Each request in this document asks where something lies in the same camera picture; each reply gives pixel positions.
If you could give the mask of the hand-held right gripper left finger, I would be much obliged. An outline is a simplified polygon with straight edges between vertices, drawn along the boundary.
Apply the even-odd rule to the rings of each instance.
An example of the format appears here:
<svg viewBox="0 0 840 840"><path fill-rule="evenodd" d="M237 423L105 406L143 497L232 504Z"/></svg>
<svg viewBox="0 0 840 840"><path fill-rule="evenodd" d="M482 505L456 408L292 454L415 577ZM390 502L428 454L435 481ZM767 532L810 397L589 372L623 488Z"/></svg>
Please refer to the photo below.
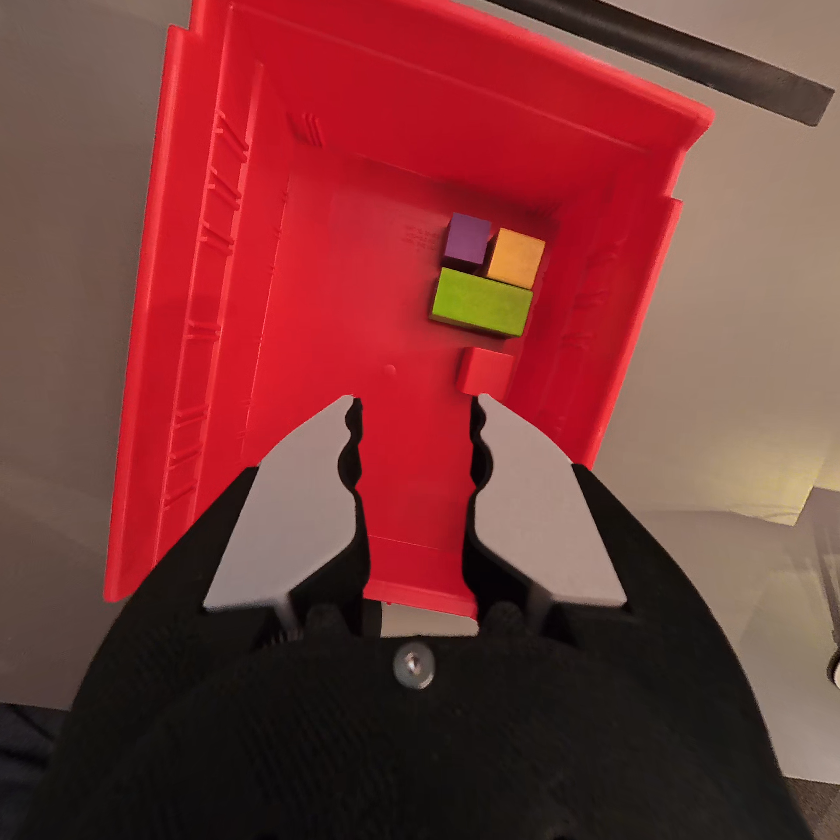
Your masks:
<svg viewBox="0 0 840 840"><path fill-rule="evenodd" d="M351 441L342 395L289 432L261 460L206 594L207 611L293 611L292 592L350 546L356 503L340 477Z"/></svg>

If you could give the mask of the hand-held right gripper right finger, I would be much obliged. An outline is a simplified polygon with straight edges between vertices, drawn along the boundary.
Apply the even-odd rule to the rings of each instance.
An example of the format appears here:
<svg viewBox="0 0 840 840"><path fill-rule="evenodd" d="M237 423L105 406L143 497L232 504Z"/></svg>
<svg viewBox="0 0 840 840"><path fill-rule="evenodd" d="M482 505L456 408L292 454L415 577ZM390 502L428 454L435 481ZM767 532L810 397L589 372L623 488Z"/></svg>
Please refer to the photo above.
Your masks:
<svg viewBox="0 0 840 840"><path fill-rule="evenodd" d="M572 460L489 394L474 398L466 535L525 586L533 607L627 602Z"/></svg>

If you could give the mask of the red wooden block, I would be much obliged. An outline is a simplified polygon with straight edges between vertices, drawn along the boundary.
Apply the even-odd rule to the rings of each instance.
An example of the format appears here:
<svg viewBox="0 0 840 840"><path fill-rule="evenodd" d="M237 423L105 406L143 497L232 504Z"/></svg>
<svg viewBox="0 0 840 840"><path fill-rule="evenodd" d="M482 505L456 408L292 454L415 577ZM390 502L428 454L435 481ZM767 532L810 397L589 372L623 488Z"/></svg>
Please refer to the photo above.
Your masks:
<svg viewBox="0 0 840 840"><path fill-rule="evenodd" d="M472 346L465 348L458 367L456 386L469 396L488 394L502 402L511 382L516 357L509 353Z"/></svg>

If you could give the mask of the small green wooden block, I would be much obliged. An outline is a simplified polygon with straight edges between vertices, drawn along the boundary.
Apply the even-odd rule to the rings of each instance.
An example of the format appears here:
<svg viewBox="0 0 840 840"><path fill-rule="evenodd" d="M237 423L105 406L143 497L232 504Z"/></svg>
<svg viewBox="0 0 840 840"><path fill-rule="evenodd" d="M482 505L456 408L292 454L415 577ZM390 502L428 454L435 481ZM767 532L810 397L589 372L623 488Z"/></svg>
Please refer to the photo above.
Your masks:
<svg viewBox="0 0 840 840"><path fill-rule="evenodd" d="M531 290L443 267L428 317L462 329L518 339L525 331L532 299Z"/></svg>

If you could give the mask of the red plastic bin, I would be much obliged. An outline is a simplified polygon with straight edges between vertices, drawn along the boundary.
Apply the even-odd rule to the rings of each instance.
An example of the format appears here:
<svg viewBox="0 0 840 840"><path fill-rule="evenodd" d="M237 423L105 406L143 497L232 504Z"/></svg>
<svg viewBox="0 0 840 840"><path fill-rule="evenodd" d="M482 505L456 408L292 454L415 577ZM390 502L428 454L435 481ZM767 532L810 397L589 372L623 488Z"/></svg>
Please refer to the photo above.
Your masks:
<svg viewBox="0 0 840 840"><path fill-rule="evenodd" d="M474 617L461 356L514 355L505 403L591 468L713 119L459 3L192 2L165 48L104 599L352 394L366 597ZM453 213L545 241L520 338L428 317Z"/></svg>

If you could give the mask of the yellow wooden cube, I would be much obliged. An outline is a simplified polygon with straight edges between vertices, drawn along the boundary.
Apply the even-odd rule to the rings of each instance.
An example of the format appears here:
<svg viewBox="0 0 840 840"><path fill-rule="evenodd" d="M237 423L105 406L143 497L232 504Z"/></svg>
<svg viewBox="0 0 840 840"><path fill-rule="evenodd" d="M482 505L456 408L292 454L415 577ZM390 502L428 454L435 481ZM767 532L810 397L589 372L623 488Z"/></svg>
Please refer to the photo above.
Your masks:
<svg viewBox="0 0 840 840"><path fill-rule="evenodd" d="M499 227L489 242L483 273L491 280L531 291L545 248L540 238Z"/></svg>

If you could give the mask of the purple wooden block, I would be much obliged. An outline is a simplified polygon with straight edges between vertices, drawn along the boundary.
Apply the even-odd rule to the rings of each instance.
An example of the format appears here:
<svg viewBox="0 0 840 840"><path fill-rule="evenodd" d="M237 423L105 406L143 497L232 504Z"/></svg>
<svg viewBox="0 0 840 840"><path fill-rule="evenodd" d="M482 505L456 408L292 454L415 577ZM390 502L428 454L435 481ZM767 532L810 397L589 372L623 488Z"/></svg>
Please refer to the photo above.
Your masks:
<svg viewBox="0 0 840 840"><path fill-rule="evenodd" d="M475 274L483 267L490 241L491 221L452 213L445 231L442 266Z"/></svg>

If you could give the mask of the person's dark navy shirt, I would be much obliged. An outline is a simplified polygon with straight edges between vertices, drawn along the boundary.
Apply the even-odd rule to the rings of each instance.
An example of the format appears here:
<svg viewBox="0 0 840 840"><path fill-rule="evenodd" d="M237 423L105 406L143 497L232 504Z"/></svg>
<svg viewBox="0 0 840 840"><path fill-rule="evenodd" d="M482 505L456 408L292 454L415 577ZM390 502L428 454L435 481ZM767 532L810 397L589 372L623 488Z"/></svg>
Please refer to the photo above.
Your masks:
<svg viewBox="0 0 840 840"><path fill-rule="evenodd" d="M65 710L1 704L1 838L14 838L41 782Z"/></svg>

